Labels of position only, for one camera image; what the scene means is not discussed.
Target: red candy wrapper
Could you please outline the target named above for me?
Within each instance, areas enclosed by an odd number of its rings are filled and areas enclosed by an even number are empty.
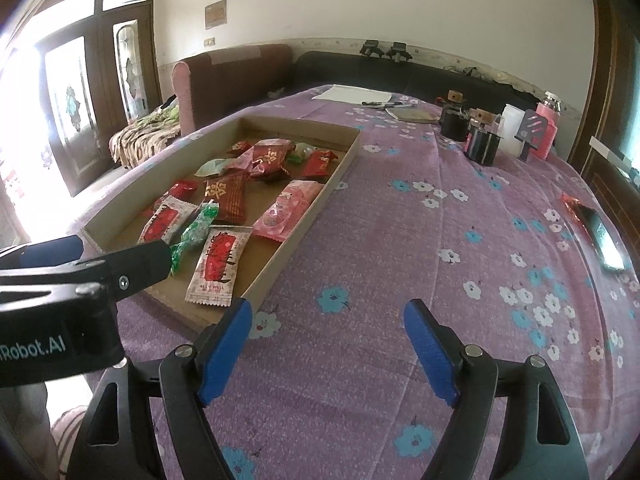
[[[154,211],[158,209],[158,206],[164,201],[168,196],[173,196],[178,200],[188,200],[191,198],[191,195],[195,193],[198,189],[198,183],[194,180],[177,180],[176,183],[171,186],[171,189],[167,191],[164,195],[162,195],[158,200],[154,202],[150,209],[145,211],[145,215],[147,217],[153,216]]]
[[[329,162],[338,158],[331,150],[315,150],[306,162],[301,178],[324,178],[329,176]]]
[[[229,153],[229,155],[240,156],[250,147],[251,144],[249,142],[241,140],[240,142],[236,142],[227,153]]]
[[[244,222],[244,183],[246,174],[238,173],[207,180],[204,203],[210,200],[220,206],[217,221],[241,224]]]
[[[282,165],[289,147],[283,144],[277,146],[254,146],[254,167],[250,176],[255,180],[281,180],[290,178],[290,174]]]
[[[209,233],[184,301],[229,306],[238,261],[249,241],[250,227],[215,226]]]
[[[286,240],[313,200],[322,191],[322,184],[312,180],[292,180],[282,190],[276,202],[257,219],[254,234],[279,242]]]
[[[198,206],[168,196],[142,229],[138,243],[164,240],[166,244],[189,219]]]

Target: pink candy wrapper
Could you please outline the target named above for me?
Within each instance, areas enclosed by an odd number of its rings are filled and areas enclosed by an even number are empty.
[[[292,180],[282,190],[276,202],[257,219],[254,234],[283,242],[320,191],[322,184],[317,182]]]
[[[251,231],[250,227],[238,226],[214,226],[211,229],[184,301],[231,305],[238,260]]]

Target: white flower print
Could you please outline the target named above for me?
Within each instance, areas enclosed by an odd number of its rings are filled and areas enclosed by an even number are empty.
[[[516,294],[520,298],[520,301],[525,304],[533,303],[533,294],[531,294],[526,288],[519,288]]]
[[[460,263],[460,255],[452,251],[451,249],[441,249],[438,253],[440,259],[446,264],[458,264]]]
[[[591,450],[589,454],[596,454],[598,450],[600,450],[600,444],[602,444],[602,435],[596,433],[596,438],[593,441],[593,444],[591,444]]]
[[[511,306],[518,303],[518,298],[516,298],[515,293],[508,286],[500,287],[500,295],[504,302],[509,303]]]
[[[558,214],[558,211],[556,211],[555,209],[547,209],[545,213],[545,218],[549,222],[557,222],[560,219],[560,215]]]
[[[554,314],[560,312],[560,300],[553,294],[547,294],[545,296],[545,306]]]
[[[414,182],[414,189],[417,189],[418,191],[424,191],[424,192],[428,193],[431,190],[433,190],[433,186],[431,184],[429,184],[428,182],[425,182],[425,181]]]
[[[552,361],[558,361],[560,358],[560,349],[556,345],[551,345],[546,353],[549,355],[549,359]]]
[[[259,311],[255,314],[254,324],[249,332],[249,339],[259,339],[261,337],[271,337],[275,334],[282,324],[278,321],[278,317],[273,314],[268,314],[263,311]]]
[[[466,202],[469,200],[469,197],[459,189],[452,189],[451,194],[453,195],[453,198],[457,198],[460,202]]]
[[[429,209],[437,209],[440,207],[440,202],[438,202],[437,200],[434,200],[433,198],[425,198],[422,203],[424,204],[425,207],[428,207]]]
[[[604,359],[604,349],[600,345],[592,346],[589,350],[589,359],[592,361],[602,361]]]
[[[476,282],[465,282],[463,287],[468,297],[470,297],[472,300],[480,299],[482,290],[480,290],[480,287],[476,285]]]
[[[525,261],[522,259],[522,256],[520,256],[519,254],[512,254],[511,261],[515,264],[516,267],[520,267],[521,269],[524,269],[527,266]]]
[[[566,338],[569,340],[569,343],[572,345],[578,344],[580,341],[580,335],[575,328],[569,330],[569,333],[566,335]]]
[[[543,306],[535,306],[533,308],[533,317],[542,326],[551,326],[554,323],[553,318],[549,315],[549,313],[546,311],[546,308],[544,308]]]

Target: blue flower print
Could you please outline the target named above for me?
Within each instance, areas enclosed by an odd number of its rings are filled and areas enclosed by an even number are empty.
[[[322,307],[323,314],[340,314],[349,306],[349,293],[341,286],[330,286],[322,291],[316,301]]]
[[[542,273],[537,269],[531,269],[527,272],[527,277],[533,286],[542,285]]]
[[[539,233],[546,233],[546,227],[540,220],[532,220],[531,225],[535,228]]]
[[[482,235],[473,228],[465,233],[465,237],[473,244],[479,244],[482,241]]]
[[[404,180],[394,180],[391,182],[391,185],[395,187],[398,191],[403,191],[403,192],[411,191],[411,186],[409,186],[409,184]]]
[[[568,300],[569,295],[566,292],[566,288],[561,283],[554,283],[554,294],[561,300]]]
[[[525,221],[521,218],[513,218],[513,225],[518,231],[526,231],[527,229],[529,229],[527,227],[527,224],[525,224]]]
[[[421,424],[405,426],[402,435],[394,440],[394,446],[400,456],[420,455],[431,447],[433,431]]]
[[[540,330],[532,330],[529,332],[529,337],[531,338],[531,342],[538,348],[546,346],[546,337]]]
[[[526,329],[529,328],[529,325],[531,324],[531,320],[521,310],[514,310],[511,313],[511,319],[513,319],[513,322],[518,328]]]
[[[222,456],[236,480],[255,480],[255,463],[242,449],[225,446],[222,448]]]

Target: bed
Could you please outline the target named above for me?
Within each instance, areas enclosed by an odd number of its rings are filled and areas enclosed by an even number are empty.
[[[312,99],[326,88],[223,120],[305,118],[355,126],[364,137],[255,316],[224,395],[207,409],[236,478],[421,477],[451,410],[433,395],[404,332],[412,298],[495,358],[545,358],[591,477],[610,474],[640,431],[640,285],[631,271],[603,272],[565,221],[563,191],[601,210],[586,184],[553,155],[525,164],[498,152],[494,167],[478,166],[437,126]],[[206,133],[178,140],[109,188],[72,229],[88,254],[82,226],[100,204]],[[134,361],[194,337],[145,294],[118,311]],[[477,478],[491,469],[504,407],[496,401]],[[180,478],[162,406],[152,409],[167,478]]]

